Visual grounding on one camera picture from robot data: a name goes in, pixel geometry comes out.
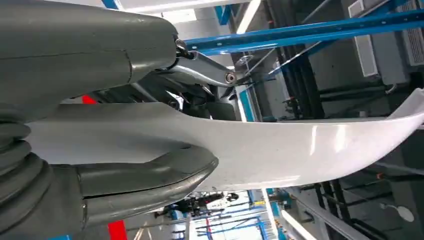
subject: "air vent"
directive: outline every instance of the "air vent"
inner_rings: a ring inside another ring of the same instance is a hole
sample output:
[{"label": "air vent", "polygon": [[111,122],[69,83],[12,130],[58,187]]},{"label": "air vent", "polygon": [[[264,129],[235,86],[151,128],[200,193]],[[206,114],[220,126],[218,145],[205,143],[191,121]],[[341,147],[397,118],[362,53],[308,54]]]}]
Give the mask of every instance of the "air vent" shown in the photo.
[{"label": "air vent", "polygon": [[[355,16],[364,10],[363,0],[357,0],[347,9],[349,16]],[[376,58],[374,56],[373,43],[370,35],[356,36],[354,38],[356,44],[356,52],[359,57],[360,67],[364,77],[378,74]]]},{"label": "air vent", "polygon": [[[408,12],[417,10],[415,0],[409,0],[396,8],[396,11]],[[405,43],[406,54],[411,66],[424,65],[424,37],[422,28],[411,28],[402,31],[403,41]]]}]

